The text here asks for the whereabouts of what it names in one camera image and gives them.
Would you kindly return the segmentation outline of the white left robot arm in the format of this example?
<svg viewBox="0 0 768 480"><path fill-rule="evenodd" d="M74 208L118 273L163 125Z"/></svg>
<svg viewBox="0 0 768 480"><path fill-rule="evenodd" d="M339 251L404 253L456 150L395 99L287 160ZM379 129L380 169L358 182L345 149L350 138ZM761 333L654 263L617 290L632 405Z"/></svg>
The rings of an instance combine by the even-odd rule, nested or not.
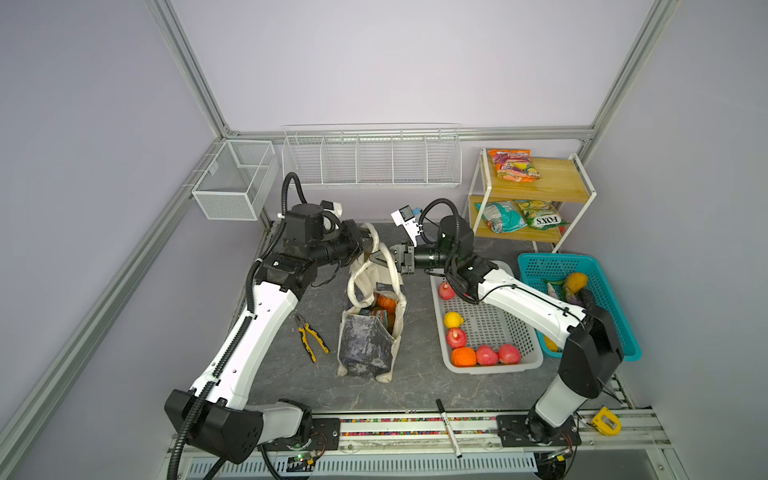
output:
<svg viewBox="0 0 768 480"><path fill-rule="evenodd" d="M177 432L167 467L170 479L177 478L187 445L218 456L207 475L213 478L225 463L240 464L276 440L298 447L311 441L310 407L291 400L249 406L255 376L319 267L347 266L375 252L380 242L373 227L341 221L304 196L290 206L291 187L302 187L294 172L282 183L277 231L246 276L245 305L235 326L193 385L172 391L166 400L165 412Z"/></svg>

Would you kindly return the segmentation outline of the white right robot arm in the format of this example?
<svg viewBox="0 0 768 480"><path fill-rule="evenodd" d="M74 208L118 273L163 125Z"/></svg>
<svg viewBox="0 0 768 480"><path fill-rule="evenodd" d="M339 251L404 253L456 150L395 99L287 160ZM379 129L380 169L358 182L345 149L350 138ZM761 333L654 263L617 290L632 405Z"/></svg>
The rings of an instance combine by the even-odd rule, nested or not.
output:
<svg viewBox="0 0 768 480"><path fill-rule="evenodd" d="M554 341L562 352L558 373L527 414L524 435L548 445L565 434L574 414L601 394L625 358L612 315L597 305L548 297L476 253L473 230L446 198L419 214L404 206L391 217L409 240L380 248L374 262L400 274L437 269L459 299L499 308Z"/></svg>

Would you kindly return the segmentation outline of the small orange pumpkin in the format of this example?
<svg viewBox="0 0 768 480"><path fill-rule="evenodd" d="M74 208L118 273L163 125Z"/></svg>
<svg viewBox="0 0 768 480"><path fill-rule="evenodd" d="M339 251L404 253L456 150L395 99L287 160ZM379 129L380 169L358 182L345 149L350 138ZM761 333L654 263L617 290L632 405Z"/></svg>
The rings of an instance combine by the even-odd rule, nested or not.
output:
<svg viewBox="0 0 768 480"><path fill-rule="evenodd" d="M386 295L379 294L377 296L377 305L379 308L391 314L394 314L396 312L398 303L397 303L397 300L394 298L390 298Z"/></svg>

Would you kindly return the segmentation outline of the teal red snack bag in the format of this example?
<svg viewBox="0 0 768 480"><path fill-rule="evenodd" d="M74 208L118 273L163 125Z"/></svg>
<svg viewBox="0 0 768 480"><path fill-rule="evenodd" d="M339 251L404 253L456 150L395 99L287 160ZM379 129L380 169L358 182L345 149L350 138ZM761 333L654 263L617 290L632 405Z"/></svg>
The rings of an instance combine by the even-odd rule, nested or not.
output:
<svg viewBox="0 0 768 480"><path fill-rule="evenodd" d="M394 311L386 310L381 307L375 307L370 311L369 315L379 320L389 333L393 332L396 321L396 315Z"/></svg>

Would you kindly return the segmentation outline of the cream canvas grocery bag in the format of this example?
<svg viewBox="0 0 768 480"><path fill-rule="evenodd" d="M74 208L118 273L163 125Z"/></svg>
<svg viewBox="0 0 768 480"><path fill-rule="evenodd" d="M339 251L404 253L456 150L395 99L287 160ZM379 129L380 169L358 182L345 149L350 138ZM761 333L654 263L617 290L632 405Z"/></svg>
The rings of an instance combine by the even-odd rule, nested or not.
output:
<svg viewBox="0 0 768 480"><path fill-rule="evenodd" d="M342 312L340 322L337 375L389 383L402 342L407 298L389 247L372 224L364 223L362 231L372 245L365 247L349 267L346 294L350 307ZM392 327L371 312L378 293L395 302Z"/></svg>

